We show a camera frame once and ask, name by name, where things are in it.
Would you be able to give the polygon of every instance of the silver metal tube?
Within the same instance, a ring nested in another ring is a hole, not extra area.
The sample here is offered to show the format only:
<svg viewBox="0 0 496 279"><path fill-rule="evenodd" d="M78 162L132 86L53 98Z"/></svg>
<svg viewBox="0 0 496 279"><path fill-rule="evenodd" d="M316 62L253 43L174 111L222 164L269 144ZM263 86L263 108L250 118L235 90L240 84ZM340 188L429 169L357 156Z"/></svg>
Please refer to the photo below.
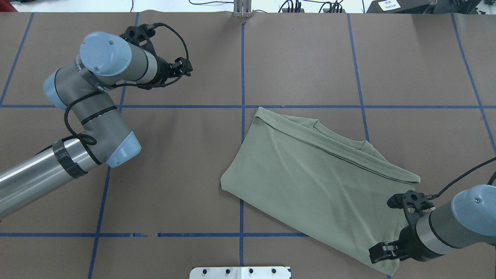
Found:
<svg viewBox="0 0 496 279"><path fill-rule="evenodd" d="M64 146L84 171L97 166L78 139L67 140ZM0 220L72 179L52 149L7 170L0 174Z"/></svg>

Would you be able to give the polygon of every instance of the light blue joint cap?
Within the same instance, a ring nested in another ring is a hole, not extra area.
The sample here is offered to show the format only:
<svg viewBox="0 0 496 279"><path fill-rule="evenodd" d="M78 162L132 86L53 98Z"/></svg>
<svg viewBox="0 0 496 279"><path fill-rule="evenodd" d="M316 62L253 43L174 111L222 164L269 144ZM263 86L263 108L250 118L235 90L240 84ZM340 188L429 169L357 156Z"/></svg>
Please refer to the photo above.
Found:
<svg viewBox="0 0 496 279"><path fill-rule="evenodd" d="M57 75L57 72L59 70L60 68L53 74L51 74L47 79L45 79L45 82L43 83L43 91L45 92L45 96L47 97L47 99L52 102L52 104L60 109L65 110L67 106L62 103L59 95L57 94L57 89L55 88L55 76Z"/></svg>
<svg viewBox="0 0 496 279"><path fill-rule="evenodd" d="M132 58L131 47L123 38L105 32L93 32L86 36L79 55L88 70L102 76L120 74Z"/></svg>
<svg viewBox="0 0 496 279"><path fill-rule="evenodd" d="M123 163L127 162L129 159L132 159L136 155L141 152L141 145L138 142L138 139L134 135L134 132L131 131L127 137L119 144L114 153L110 155L107 160L107 164L111 168L118 167Z"/></svg>
<svg viewBox="0 0 496 279"><path fill-rule="evenodd" d="M469 230L496 236L496 187L477 185L458 193L451 201L451 211Z"/></svg>

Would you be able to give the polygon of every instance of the folded shirt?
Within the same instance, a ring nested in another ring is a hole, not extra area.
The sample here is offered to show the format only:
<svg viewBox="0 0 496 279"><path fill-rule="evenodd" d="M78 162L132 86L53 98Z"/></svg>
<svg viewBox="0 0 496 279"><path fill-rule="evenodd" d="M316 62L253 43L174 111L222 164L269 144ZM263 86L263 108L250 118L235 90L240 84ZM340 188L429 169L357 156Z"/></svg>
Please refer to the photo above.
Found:
<svg viewBox="0 0 496 279"><path fill-rule="evenodd" d="M369 248L398 239L406 220L386 201L419 182L368 141L342 137L317 119L261 107L221 178L223 190L389 275L399 260L372 264Z"/></svg>

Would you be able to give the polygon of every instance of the sticker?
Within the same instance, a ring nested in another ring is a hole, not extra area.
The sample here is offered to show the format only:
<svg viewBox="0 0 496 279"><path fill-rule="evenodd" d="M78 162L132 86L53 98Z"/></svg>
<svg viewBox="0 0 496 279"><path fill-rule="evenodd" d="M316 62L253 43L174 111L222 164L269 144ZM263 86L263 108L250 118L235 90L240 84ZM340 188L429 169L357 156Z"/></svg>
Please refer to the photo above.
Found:
<svg viewBox="0 0 496 279"><path fill-rule="evenodd" d="M381 1L378 4L383 11L401 8L400 4L398 4L398 1L396 0Z"/></svg>

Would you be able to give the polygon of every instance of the white mounting plate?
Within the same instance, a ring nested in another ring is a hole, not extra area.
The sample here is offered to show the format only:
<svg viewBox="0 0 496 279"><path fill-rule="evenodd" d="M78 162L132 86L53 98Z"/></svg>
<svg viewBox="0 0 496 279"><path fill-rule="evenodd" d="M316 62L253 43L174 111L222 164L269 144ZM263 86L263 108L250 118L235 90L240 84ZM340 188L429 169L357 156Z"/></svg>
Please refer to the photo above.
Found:
<svg viewBox="0 0 496 279"><path fill-rule="evenodd" d="M290 270L290 267L194 268L189 279L291 279Z"/></svg>

